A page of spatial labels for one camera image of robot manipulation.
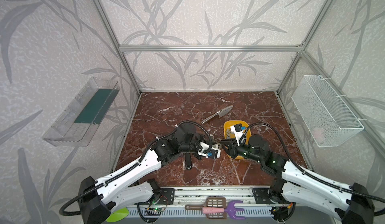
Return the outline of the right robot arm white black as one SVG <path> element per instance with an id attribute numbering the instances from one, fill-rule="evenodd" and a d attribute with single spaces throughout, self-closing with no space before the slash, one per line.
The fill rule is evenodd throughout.
<path id="1" fill-rule="evenodd" d="M 253 135 L 245 145 L 233 138 L 222 140 L 221 146 L 231 157 L 258 162 L 263 172 L 275 178 L 269 190 L 269 197 L 275 202 L 302 204 L 343 224 L 372 224 L 375 217 L 385 213 L 376 211 L 374 205 L 385 200 L 369 195 L 364 186 L 347 185 L 309 171 L 290 157 L 272 152 L 269 142 L 260 135 Z"/>

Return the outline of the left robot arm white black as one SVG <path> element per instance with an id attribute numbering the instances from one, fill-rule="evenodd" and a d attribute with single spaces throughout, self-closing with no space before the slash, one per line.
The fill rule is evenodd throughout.
<path id="1" fill-rule="evenodd" d="M 192 121 L 181 122 L 171 133 L 156 138 L 142 156 L 104 177 L 88 177 L 81 182 L 78 196 L 67 201 L 59 210 L 62 216 L 82 217 L 85 224 L 101 224 L 109 216 L 131 204 L 149 201 L 160 188 L 155 181 L 132 187 L 142 177 L 178 159 L 181 154 L 197 159 L 217 158 L 219 150 L 208 131 Z"/>

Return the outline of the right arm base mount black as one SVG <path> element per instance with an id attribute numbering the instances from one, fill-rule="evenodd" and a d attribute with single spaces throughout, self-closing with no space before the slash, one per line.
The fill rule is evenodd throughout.
<path id="1" fill-rule="evenodd" d="M 252 195 L 256 204 L 281 205 L 284 207 L 291 204 L 291 202 L 286 201 L 283 197 L 272 196 L 269 193 L 269 187 L 253 188 Z"/>

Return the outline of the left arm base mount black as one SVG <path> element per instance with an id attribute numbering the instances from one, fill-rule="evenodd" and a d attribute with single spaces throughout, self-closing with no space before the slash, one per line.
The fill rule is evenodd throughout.
<path id="1" fill-rule="evenodd" d="M 175 198 L 175 189 L 162 188 L 156 192 L 146 202 L 139 203 L 140 205 L 172 205 Z"/>

